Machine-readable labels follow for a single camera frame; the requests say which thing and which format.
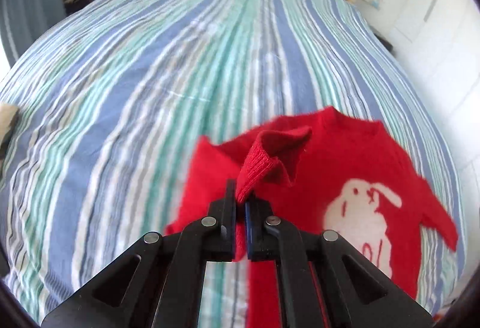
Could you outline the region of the red knit rabbit sweater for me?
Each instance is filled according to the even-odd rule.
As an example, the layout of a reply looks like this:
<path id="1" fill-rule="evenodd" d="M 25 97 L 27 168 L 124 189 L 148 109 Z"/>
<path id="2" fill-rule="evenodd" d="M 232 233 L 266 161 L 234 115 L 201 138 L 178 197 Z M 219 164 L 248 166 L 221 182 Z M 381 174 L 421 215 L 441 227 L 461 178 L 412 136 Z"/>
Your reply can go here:
<path id="1" fill-rule="evenodd" d="M 332 107 L 277 118 L 219 145 L 200 138 L 167 233 L 202 218 L 229 180 L 239 203 L 254 194 L 300 230 L 337 231 L 409 296 L 417 293 L 422 227 L 457 245 L 454 221 L 383 124 Z"/>

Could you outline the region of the striped blue green bedspread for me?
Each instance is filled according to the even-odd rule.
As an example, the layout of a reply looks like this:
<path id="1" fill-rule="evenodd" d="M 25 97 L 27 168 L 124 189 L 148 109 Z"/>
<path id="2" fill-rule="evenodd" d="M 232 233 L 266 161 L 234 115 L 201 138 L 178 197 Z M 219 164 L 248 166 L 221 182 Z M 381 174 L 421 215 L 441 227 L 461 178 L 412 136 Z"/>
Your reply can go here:
<path id="1" fill-rule="evenodd" d="M 97 0 L 24 53 L 1 101 L 19 110 L 1 175 L 6 284 L 34 321 L 176 217 L 201 135 L 326 106 L 382 122 L 454 220 L 457 251 L 420 231 L 420 304 L 440 310 L 465 267 L 447 143 L 345 0 Z"/>

